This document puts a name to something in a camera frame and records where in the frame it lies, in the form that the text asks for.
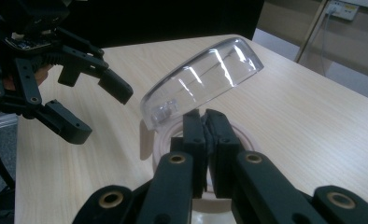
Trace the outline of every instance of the clear plastic container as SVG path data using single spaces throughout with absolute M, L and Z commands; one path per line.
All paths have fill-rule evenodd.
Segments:
M 263 69 L 242 38 L 226 39 L 205 49 L 159 81 L 142 99 L 149 130 L 203 105 Z

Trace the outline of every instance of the wooden table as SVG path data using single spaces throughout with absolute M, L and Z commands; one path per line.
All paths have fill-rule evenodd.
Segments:
M 153 175 L 140 160 L 139 104 L 163 76 L 195 53 L 230 37 L 212 36 L 106 49 L 105 60 L 130 83 L 121 105 L 82 75 L 74 88 L 58 84 L 55 66 L 40 86 L 93 129 L 81 146 L 66 143 L 37 120 L 20 119 L 15 223 L 71 223 L 98 189 L 135 189 Z M 204 105 L 245 126 L 262 152 L 299 190 L 336 185 L 368 202 L 368 99 L 248 41 L 264 68 Z M 192 223 L 234 223 L 231 212 L 194 214 Z

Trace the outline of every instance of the wall outlet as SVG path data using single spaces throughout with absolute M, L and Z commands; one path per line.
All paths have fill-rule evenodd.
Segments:
M 326 14 L 332 13 L 332 16 L 353 21 L 358 10 L 359 6 L 341 1 L 331 1 L 326 9 Z

